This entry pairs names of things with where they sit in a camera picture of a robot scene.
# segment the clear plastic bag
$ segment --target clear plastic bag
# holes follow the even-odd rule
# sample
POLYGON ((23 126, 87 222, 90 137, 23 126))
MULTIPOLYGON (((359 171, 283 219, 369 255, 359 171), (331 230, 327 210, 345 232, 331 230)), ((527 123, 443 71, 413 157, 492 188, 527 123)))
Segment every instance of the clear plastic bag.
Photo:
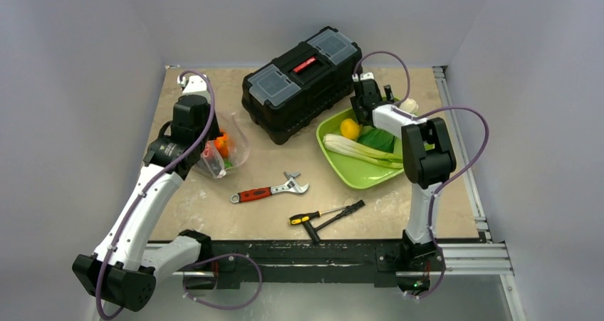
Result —
POLYGON ((236 171, 249 157, 249 143, 244 133, 239 129, 235 120, 236 114, 225 115, 217 112, 218 126, 228 135, 226 148, 228 155, 223 157, 216 148, 214 141, 208 141, 202 152, 202 159, 195 166, 199 172, 220 179, 236 171))

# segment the green tray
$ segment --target green tray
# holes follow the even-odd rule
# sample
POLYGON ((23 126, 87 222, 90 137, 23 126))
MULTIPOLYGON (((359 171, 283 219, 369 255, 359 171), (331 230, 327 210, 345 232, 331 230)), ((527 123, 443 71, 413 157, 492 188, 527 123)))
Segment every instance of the green tray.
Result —
MULTIPOLYGON (((325 149, 325 146, 323 145, 323 136, 326 134, 341 135, 340 123, 346 118, 356 120, 355 113, 353 112, 352 108, 329 117, 317 127, 317 140, 319 142, 319 147, 321 147, 325 158, 335 173, 338 174, 345 184, 354 189, 367 189, 391 179, 405 171, 404 169, 381 167, 361 161, 359 159, 336 154, 335 152, 330 152, 329 150, 325 149)), ((402 154, 402 145, 400 139, 398 138, 395 142, 394 152, 395 154, 402 154)))

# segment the gray wall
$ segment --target gray wall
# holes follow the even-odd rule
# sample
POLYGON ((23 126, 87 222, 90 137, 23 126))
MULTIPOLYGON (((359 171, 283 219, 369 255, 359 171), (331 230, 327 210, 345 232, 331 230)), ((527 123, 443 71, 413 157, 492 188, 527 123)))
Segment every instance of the gray wall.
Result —
POLYGON ((0 11, 0 320, 82 320, 71 263, 131 191, 164 68, 128 0, 0 11))
POLYGON ((604 0, 487 0, 447 71, 491 123, 477 185, 530 320, 604 313, 603 40, 604 0))
POLYGON ((164 62, 171 65, 263 65, 328 24, 365 52, 384 49, 412 65, 444 65, 484 0, 132 2, 164 62))

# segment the marble surface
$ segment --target marble surface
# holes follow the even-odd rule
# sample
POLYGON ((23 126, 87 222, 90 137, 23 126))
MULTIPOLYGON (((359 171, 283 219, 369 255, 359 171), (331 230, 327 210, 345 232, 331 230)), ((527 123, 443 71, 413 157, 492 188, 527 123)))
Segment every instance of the marble surface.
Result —
MULTIPOLYGON (((241 106, 241 82, 253 68, 201 69, 216 92, 217 111, 236 113, 236 121, 248 137, 251 153, 236 173, 211 179, 192 171, 172 197, 152 233, 153 240, 171 240, 187 228, 213 239, 308 239, 302 226, 290 226, 288 218, 303 212, 345 206, 363 199, 366 206, 351 216, 321 230, 322 239, 399 238, 409 219, 411 188, 404 174, 371 189, 348 188, 331 169, 321 152, 315 131, 327 117, 350 107, 345 98, 331 110, 314 119, 308 127, 281 146, 250 119, 241 106), (245 204, 232 204, 229 197, 238 191, 283 184, 283 171, 300 172, 300 184, 310 184, 304 195, 277 194, 245 204)), ((380 86, 391 84, 396 96, 405 94, 405 74, 398 68, 368 68, 380 86)), ((155 118, 150 130, 153 141, 160 127, 172 119, 172 106, 181 95, 176 77, 182 69, 166 74, 155 118)), ((442 106, 432 70, 411 69, 411 97, 420 113, 442 106)), ((320 224, 330 216, 313 223, 320 224)), ((437 219, 437 236, 476 237, 477 230, 463 179, 451 183, 443 192, 437 219)))

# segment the green vegetable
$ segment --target green vegetable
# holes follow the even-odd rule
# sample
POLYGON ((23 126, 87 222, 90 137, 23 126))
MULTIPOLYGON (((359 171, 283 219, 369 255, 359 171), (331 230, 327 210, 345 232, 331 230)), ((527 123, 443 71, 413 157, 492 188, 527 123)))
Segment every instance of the green vegetable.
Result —
POLYGON ((392 152, 395 148, 395 137, 388 131, 377 128, 362 134, 357 142, 383 152, 392 152))
POLYGON ((326 134, 323 138, 323 144, 327 150, 338 154, 354 157, 381 167, 402 168, 401 156, 367 147, 340 135, 326 134))

